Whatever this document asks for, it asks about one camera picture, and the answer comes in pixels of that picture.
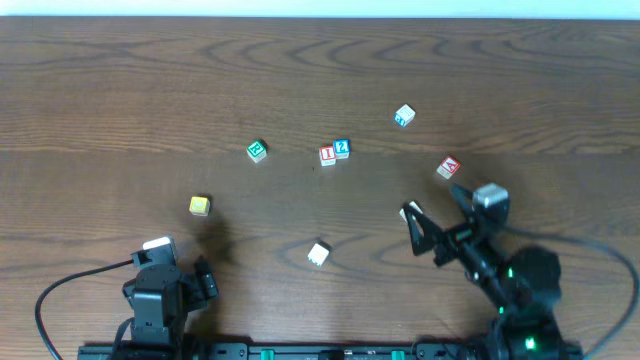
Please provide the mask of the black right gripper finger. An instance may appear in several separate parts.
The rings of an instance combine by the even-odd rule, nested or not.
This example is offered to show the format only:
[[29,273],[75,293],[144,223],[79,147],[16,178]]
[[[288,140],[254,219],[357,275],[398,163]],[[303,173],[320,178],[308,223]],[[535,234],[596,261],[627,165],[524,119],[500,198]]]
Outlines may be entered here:
[[473,193],[458,184],[451,185],[450,193],[463,215],[466,218],[472,217],[474,213]]
[[444,239],[443,230],[431,221],[425,214],[418,213],[408,203],[403,205],[412,252],[414,256],[420,256],[435,248]]

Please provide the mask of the red letter A block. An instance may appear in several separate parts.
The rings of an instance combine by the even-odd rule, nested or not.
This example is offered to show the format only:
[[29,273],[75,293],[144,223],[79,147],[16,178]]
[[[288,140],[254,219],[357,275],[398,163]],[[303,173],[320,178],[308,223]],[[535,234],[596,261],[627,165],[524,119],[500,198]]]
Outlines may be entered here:
[[438,166],[436,172],[445,179],[450,179],[461,167],[461,164],[454,157],[447,156]]

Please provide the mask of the blue number 2 block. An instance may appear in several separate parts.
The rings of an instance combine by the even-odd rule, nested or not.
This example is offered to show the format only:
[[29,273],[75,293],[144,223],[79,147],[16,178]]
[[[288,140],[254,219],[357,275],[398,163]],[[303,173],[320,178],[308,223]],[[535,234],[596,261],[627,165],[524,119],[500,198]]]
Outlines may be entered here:
[[351,146],[347,138],[336,139],[333,142],[333,147],[337,159],[348,159],[350,157]]

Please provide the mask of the red letter I block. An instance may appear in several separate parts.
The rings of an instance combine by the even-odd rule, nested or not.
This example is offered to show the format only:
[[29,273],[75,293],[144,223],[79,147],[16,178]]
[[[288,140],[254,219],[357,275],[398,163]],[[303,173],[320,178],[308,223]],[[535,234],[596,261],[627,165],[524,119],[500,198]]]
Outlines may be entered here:
[[323,167],[335,165],[337,161],[333,146],[323,146],[319,148],[319,159]]

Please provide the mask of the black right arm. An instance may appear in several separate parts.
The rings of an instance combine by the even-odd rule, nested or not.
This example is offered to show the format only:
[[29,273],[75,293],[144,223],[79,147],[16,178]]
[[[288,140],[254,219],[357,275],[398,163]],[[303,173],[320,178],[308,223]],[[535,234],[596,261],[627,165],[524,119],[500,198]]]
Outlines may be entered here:
[[498,310],[486,334],[468,340],[458,359],[578,359],[582,350],[561,335],[553,308],[561,297],[561,266],[556,253],[526,246],[511,256],[496,249],[492,239],[506,228],[508,191],[490,183],[470,191],[450,189],[464,221],[447,230],[418,206],[402,207],[412,252],[433,252],[442,267],[459,262],[468,281],[479,287]]

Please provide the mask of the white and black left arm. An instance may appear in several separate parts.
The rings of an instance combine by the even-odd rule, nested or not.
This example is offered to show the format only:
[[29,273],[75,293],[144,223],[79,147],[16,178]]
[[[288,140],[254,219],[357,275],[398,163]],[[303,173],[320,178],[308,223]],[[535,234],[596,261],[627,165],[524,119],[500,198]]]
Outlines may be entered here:
[[131,255],[138,273],[122,287],[134,315],[119,328],[112,359],[190,359],[198,341],[185,333],[188,315],[218,296],[211,267],[199,257],[191,272],[176,264],[169,245]]

